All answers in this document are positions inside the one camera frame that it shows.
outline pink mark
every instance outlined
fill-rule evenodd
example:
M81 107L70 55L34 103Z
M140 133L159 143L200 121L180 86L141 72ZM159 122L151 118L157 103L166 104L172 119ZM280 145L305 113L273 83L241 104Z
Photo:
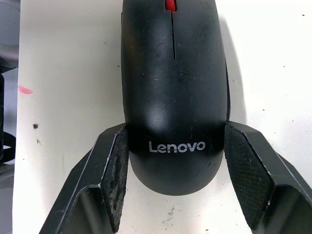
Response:
M32 93L33 93L32 90L26 89L26 88L24 88L23 86L18 85L18 88L19 88L19 91L20 91L22 94L32 94Z

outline scroll wheel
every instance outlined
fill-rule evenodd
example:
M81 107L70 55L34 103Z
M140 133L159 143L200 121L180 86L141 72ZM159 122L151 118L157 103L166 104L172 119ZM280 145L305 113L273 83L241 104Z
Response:
M165 0L166 10L176 11L176 1L175 0Z

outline white table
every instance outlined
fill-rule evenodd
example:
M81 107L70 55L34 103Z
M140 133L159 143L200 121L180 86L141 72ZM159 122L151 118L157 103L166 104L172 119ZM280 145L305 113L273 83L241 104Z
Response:
M217 0L217 6L231 120L260 130L312 186L311 1ZM21 3L19 85L33 93L18 96L15 234L40 231L72 167L102 131L124 121L121 7L121 0ZM157 194L131 167L127 189L118 234L251 233L225 160L195 194Z

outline computer mouse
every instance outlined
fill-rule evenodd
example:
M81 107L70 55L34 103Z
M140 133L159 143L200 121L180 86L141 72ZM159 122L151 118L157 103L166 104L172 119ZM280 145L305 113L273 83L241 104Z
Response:
M230 113L214 0L124 0L123 106L138 179L165 195L205 187L217 173Z

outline lenovo logo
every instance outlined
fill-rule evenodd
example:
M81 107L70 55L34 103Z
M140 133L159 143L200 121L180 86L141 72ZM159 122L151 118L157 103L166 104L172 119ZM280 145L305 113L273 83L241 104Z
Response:
M168 145L160 144L157 146L157 149L153 150L152 142L150 141L149 146L150 146L150 152L151 153L157 153L157 152L159 152L159 153L171 153L171 152L173 152L173 153L177 153L177 152L185 153L188 150L191 152L193 152L195 149L203 150L206 147L206 143L201 141L199 143L195 142L193 144L190 144L190 143L179 144L178 146L175 144L168 144Z

